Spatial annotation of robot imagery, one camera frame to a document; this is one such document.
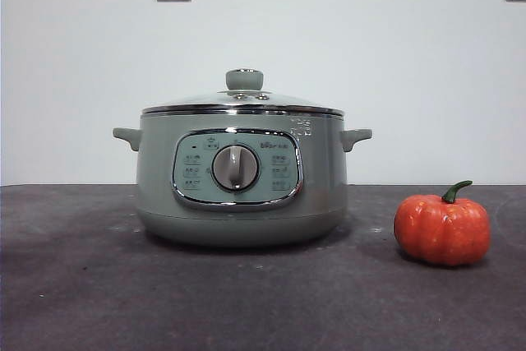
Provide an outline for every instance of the control dial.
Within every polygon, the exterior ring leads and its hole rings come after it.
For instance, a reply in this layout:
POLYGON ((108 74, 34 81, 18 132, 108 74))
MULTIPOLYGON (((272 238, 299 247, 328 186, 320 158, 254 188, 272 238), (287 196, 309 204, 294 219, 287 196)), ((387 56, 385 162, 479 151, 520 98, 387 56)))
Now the control dial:
POLYGON ((215 180, 230 191, 241 191, 256 180, 256 155, 242 145, 223 148, 214 158, 212 172, 215 180))

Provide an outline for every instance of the white wall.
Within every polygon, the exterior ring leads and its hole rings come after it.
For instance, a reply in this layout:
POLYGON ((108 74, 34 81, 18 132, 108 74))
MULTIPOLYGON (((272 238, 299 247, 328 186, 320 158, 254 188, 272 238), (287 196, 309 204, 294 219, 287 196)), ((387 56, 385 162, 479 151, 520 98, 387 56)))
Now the white wall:
POLYGON ((134 182, 112 138, 224 87, 343 109, 353 183, 526 183, 526 3, 2 0, 2 184, 134 182))

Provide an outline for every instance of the glass lid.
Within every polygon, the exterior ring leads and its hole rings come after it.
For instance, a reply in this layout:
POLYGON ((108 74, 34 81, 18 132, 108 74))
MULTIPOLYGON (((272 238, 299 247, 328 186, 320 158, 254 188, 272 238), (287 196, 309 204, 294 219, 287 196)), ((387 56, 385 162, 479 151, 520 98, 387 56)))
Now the glass lid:
POLYGON ((261 90, 263 87, 263 73, 254 69, 231 70, 226 74, 226 83, 227 90, 150 107, 142 110, 142 113, 208 113, 210 111, 232 110, 239 113, 245 111, 247 113, 278 111, 286 113, 323 113, 340 117, 344 115, 344 112, 341 110, 328 109, 304 99, 261 90))

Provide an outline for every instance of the lid rim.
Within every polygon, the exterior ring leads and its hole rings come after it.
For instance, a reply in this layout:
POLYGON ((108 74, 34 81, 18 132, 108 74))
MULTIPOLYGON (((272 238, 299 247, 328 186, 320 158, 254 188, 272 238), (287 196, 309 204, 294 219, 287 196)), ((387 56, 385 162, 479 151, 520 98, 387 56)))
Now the lid rim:
POLYGON ((269 110, 301 113, 323 113, 343 117, 345 112, 338 109, 326 107, 301 106, 301 105, 279 105, 279 104, 173 104, 165 106, 148 107, 142 110, 142 114, 164 113, 168 111, 206 111, 206 110, 269 110))

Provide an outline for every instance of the lid knob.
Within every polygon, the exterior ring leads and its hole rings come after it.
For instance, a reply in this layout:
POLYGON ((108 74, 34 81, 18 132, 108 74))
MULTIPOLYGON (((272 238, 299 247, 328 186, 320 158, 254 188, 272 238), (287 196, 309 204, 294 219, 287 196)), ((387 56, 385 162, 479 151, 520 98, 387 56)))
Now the lid knob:
POLYGON ((237 69, 227 72, 227 87, 230 90, 260 90, 263 73, 254 69, 237 69))

